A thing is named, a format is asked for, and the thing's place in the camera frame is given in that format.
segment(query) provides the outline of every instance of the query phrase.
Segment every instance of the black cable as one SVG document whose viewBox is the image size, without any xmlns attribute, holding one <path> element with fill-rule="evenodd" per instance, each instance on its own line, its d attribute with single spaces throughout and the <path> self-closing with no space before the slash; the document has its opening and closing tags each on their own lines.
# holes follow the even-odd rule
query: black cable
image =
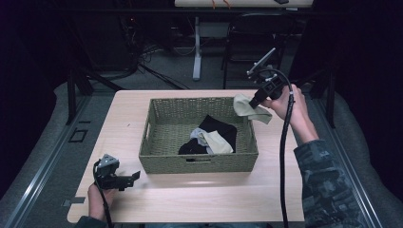
<svg viewBox="0 0 403 228">
<path fill-rule="evenodd" d="M 279 145 L 279 197 L 280 197 L 280 204 L 281 204 L 281 213 L 282 213 L 282 220 L 284 222 L 284 228 L 288 228 L 288 218 L 287 218 L 287 208 L 285 204 L 285 161 L 284 161 L 284 156 L 285 156 L 285 142 L 287 138 L 287 131 L 288 131 L 288 126 L 290 125 L 290 120 L 291 120 L 291 114 L 293 112 L 293 105 L 294 105 L 294 91 L 293 87 L 291 86 L 290 81 L 288 78 L 282 73 L 281 71 L 273 68 L 264 68 L 258 72 L 258 74 L 261 74 L 264 71 L 273 71 L 276 72 L 276 74 L 281 77 L 286 84 L 288 85 L 288 88 L 290 90 L 290 96 L 288 98 L 288 106 L 287 106 L 287 112 L 284 117 L 284 125 L 282 127 L 282 132 L 281 132 L 281 139 L 280 139 L 280 145 Z"/>
<path fill-rule="evenodd" d="M 105 211 L 105 215 L 106 215 L 107 226 L 109 228 L 113 228 L 112 218 L 110 217 L 110 213 L 109 213 L 109 205 L 107 204 L 107 201 L 105 199 L 104 191 L 101 189 L 101 187 L 97 181 L 97 176 L 96 176 L 96 172 L 95 172 L 95 167 L 97 167 L 99 163 L 100 163 L 100 161 L 97 161 L 94 163 L 94 166 L 92 168 L 92 175 L 94 176 L 95 185 L 97 186 L 98 191 L 100 191 L 102 200 L 104 202 L 104 211 Z"/>
<path fill-rule="evenodd" d="M 151 68 L 149 68 L 149 67 L 147 67 L 147 66 L 145 66 L 143 64 L 139 64 L 139 67 L 142 67 L 143 69 L 147 70 L 149 73 L 151 73 L 152 75 L 154 75 L 158 79 L 164 81 L 167 85 L 169 85 L 169 86 L 171 86 L 173 88 L 176 88 L 176 89 L 185 89 L 185 88 L 189 89 L 188 86 L 186 86 L 185 84 L 179 82 L 178 80 L 175 80 L 175 79 L 173 79 L 173 78 L 171 78 L 169 76 L 163 75 L 163 74 L 161 74 L 161 73 L 159 73 L 159 72 L 157 72 L 157 71 L 155 71 L 155 70 L 153 70 L 153 69 L 151 69 Z"/>
</svg>

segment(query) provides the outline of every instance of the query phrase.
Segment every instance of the clothing item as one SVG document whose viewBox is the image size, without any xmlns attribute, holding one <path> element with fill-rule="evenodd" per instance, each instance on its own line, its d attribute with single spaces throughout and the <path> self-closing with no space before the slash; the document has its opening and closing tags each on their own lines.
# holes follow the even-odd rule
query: clothing item
<svg viewBox="0 0 403 228">
<path fill-rule="evenodd" d="M 201 128 L 196 128 L 190 133 L 190 139 L 197 139 L 199 145 L 205 146 L 208 154 L 227 154 L 234 151 L 218 131 L 208 133 Z"/>
<path fill-rule="evenodd" d="M 233 153 L 236 152 L 238 130 L 232 124 L 223 123 L 212 118 L 210 115 L 206 115 L 204 120 L 199 125 L 199 128 L 207 133 L 211 133 L 208 135 L 203 135 L 203 137 L 204 140 L 207 138 L 210 141 L 211 144 L 209 144 L 209 147 L 212 149 L 213 153 L 214 150 L 216 150 L 216 153 L 231 153 L 230 148 L 232 148 Z M 208 154 L 206 147 L 198 144 L 197 142 L 198 139 L 191 139 L 189 142 L 181 146 L 179 149 L 179 154 Z"/>
<path fill-rule="evenodd" d="M 106 226 L 106 222 L 97 220 L 92 217 L 82 216 L 80 217 L 80 220 L 78 220 L 74 228 L 105 228 Z"/>
<path fill-rule="evenodd" d="M 252 98 L 243 94 L 237 94 L 234 97 L 234 110 L 239 116 L 247 116 L 248 120 L 260 121 L 268 124 L 272 120 L 272 114 L 265 108 L 257 106 L 252 108 L 249 102 Z"/>
<path fill-rule="evenodd" d="M 327 143 L 323 140 L 311 141 L 297 147 L 294 152 L 302 175 L 305 227 L 367 227 L 352 184 Z M 84 219 L 84 222 L 89 224 L 90 219 Z M 249 227 L 246 225 L 251 223 L 225 224 L 242 224 L 243 226 L 232 227 Z M 85 223 L 80 223 L 77 227 L 102 226 L 86 226 Z"/>
<path fill-rule="evenodd" d="M 267 223 L 153 223 L 146 224 L 145 228 L 267 228 Z"/>
</svg>

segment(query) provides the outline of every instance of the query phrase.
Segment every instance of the human hand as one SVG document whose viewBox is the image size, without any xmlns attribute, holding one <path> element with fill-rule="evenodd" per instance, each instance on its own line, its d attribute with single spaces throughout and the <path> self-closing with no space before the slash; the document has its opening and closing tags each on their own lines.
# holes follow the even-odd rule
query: human hand
<svg viewBox="0 0 403 228">
<path fill-rule="evenodd" d="M 294 92 L 294 105 L 290 125 L 300 136 L 303 143 L 317 140 L 317 131 L 309 118 L 308 108 L 305 103 L 305 96 L 302 94 L 300 88 L 296 87 L 295 85 L 292 85 L 292 89 Z M 287 113 L 289 95 L 290 89 L 288 86 L 285 86 L 282 90 L 281 96 L 278 99 L 265 100 L 261 103 L 261 105 L 272 108 L 276 114 L 284 120 Z"/>
<path fill-rule="evenodd" d="M 104 196 L 107 202 L 107 205 L 110 207 L 113 202 L 113 197 L 115 196 L 116 189 L 108 189 L 102 190 L 104 192 Z M 88 215 L 94 219 L 104 220 L 105 218 L 105 209 L 104 209 L 104 201 L 98 190 L 98 187 L 92 183 L 88 187 Z"/>
</svg>

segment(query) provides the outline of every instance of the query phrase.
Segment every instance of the woven basket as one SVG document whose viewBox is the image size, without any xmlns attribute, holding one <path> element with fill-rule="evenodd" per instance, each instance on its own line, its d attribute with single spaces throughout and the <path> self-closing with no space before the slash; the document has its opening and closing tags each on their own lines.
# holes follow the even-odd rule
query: woven basket
<svg viewBox="0 0 403 228">
<path fill-rule="evenodd" d="M 152 99 L 139 158 L 148 174 L 250 172 L 258 158 L 251 121 L 234 111 L 234 98 Z M 238 130 L 236 153 L 179 155 L 206 115 Z"/>
</svg>

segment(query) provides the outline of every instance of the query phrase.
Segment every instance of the table surface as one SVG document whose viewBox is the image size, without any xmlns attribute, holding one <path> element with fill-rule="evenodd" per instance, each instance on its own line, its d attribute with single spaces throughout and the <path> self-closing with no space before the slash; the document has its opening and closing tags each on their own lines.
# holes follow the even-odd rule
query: table surface
<svg viewBox="0 0 403 228">
<path fill-rule="evenodd" d="M 69 222 L 86 216 L 92 166 L 105 153 L 119 159 L 118 176 L 142 171 L 134 187 L 115 196 L 114 222 L 281 221 L 279 142 L 283 125 L 275 113 L 269 124 L 253 121 L 259 156 L 252 172 L 153 174 L 144 172 L 139 151 L 151 98 L 253 97 L 256 90 L 122 90 L 116 93 L 76 193 L 84 203 L 71 205 Z M 289 129 L 285 146 L 285 196 L 290 221 L 303 221 L 301 176 Z"/>
<path fill-rule="evenodd" d="M 310 8 L 314 0 L 289 0 L 279 4 L 274 0 L 226 0 L 231 8 Z M 214 0 L 216 8 L 227 8 L 223 0 Z M 176 7 L 213 8 L 213 0 L 175 0 Z"/>
</svg>

